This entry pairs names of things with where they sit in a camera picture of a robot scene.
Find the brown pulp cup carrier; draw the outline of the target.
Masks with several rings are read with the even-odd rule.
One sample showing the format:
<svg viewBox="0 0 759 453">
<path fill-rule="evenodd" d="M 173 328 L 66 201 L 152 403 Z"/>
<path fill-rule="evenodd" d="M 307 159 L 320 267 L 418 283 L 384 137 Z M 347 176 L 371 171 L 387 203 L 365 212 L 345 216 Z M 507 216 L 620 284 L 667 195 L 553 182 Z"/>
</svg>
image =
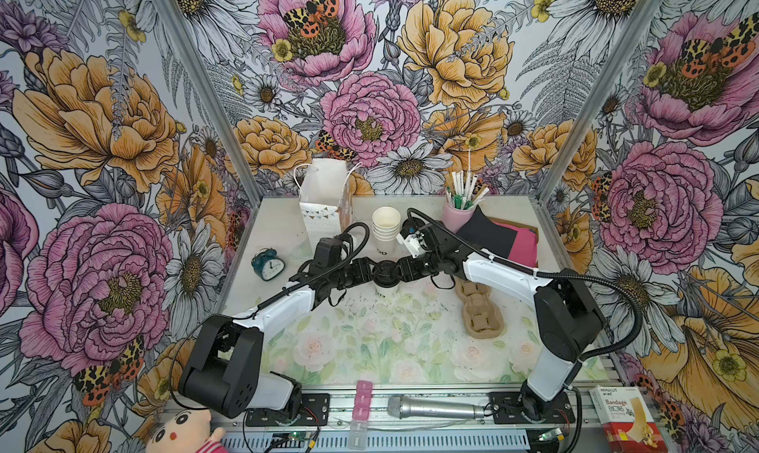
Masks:
<svg viewBox="0 0 759 453">
<path fill-rule="evenodd" d="M 463 303 L 464 329 L 476 340 L 493 340 L 504 331 L 499 307 L 492 302 L 491 288 L 481 283 L 455 279 L 455 293 Z"/>
</svg>

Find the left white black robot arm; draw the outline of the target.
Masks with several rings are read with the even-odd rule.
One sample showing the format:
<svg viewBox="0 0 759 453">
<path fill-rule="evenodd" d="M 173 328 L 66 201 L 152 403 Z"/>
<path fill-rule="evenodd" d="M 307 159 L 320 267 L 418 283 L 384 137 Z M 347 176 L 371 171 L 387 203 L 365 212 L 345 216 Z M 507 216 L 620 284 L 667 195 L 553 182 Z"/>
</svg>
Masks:
<svg viewBox="0 0 759 453">
<path fill-rule="evenodd" d="M 356 259 L 368 241 L 364 237 L 353 245 L 347 233 L 323 238 L 310 263 L 280 292 L 243 313 L 203 321 L 178 394 L 229 419 L 256 411 L 284 423 L 294 421 L 302 409 L 302 386 L 283 374 L 264 372 L 264 348 L 334 290 L 371 280 L 369 263 Z"/>
</svg>

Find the white cartoon gift bag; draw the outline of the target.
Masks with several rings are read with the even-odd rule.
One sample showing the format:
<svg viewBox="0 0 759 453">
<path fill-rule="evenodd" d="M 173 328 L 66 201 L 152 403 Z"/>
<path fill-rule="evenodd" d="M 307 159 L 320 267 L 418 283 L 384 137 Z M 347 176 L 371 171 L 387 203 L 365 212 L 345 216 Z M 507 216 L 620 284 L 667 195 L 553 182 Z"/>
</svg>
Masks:
<svg viewBox="0 0 759 453">
<path fill-rule="evenodd" d="M 319 241 L 341 234 L 354 222 L 350 176 L 345 160 L 316 159 L 306 166 L 298 187 L 300 213 L 315 251 Z"/>
</svg>

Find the white paper coffee cup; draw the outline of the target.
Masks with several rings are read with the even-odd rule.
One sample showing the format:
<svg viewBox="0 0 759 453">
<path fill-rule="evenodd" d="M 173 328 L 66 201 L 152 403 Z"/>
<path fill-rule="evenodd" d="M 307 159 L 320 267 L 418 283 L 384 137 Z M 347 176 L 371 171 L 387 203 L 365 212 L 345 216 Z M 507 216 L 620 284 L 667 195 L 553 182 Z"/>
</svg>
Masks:
<svg viewBox="0 0 759 453">
<path fill-rule="evenodd" d="M 397 293 L 398 289 L 399 289 L 398 285 L 395 285 L 393 287 L 383 287 L 381 285 L 377 285 L 376 286 L 376 291 L 379 294 L 379 296 L 382 296 L 382 297 L 385 297 L 385 298 L 395 296 L 395 294 Z"/>
</svg>

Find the black cup lid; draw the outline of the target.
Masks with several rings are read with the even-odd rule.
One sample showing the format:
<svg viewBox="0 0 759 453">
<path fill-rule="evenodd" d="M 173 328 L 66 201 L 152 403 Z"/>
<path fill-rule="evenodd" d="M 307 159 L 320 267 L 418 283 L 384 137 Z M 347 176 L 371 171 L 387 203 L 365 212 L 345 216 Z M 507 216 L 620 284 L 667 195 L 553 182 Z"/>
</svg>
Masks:
<svg viewBox="0 0 759 453">
<path fill-rule="evenodd" d="M 397 262 L 393 260 L 378 262 L 373 268 L 373 281 L 377 287 L 383 289 L 399 285 L 402 278 Z"/>
</svg>

